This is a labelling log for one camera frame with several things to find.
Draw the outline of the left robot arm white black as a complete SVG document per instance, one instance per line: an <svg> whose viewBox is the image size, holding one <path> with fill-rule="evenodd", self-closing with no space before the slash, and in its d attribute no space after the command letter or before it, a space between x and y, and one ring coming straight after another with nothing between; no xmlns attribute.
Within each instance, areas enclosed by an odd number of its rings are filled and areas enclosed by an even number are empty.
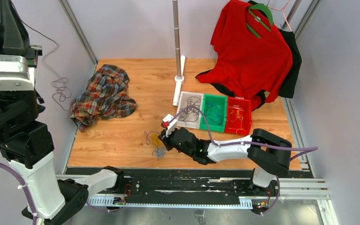
<svg viewBox="0 0 360 225"><path fill-rule="evenodd" d="M111 166L80 179L56 178L53 139L47 125L37 121L45 110L35 89L41 55L13 3L0 0L0 152L8 161L0 168L19 181L28 202L25 217L35 225L61 225L95 194L121 193L125 181L123 171Z"/></svg>

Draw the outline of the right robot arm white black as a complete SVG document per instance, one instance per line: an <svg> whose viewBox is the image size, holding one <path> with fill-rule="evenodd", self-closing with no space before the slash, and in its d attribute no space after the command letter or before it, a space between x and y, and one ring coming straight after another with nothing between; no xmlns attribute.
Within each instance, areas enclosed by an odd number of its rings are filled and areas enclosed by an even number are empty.
<svg viewBox="0 0 360 225"><path fill-rule="evenodd" d="M172 132L163 130L158 137L167 150L176 149L202 165L249 158L257 165L249 182L254 195L262 195L277 177L289 175L291 143L264 129L229 141L198 139L183 127Z"/></svg>

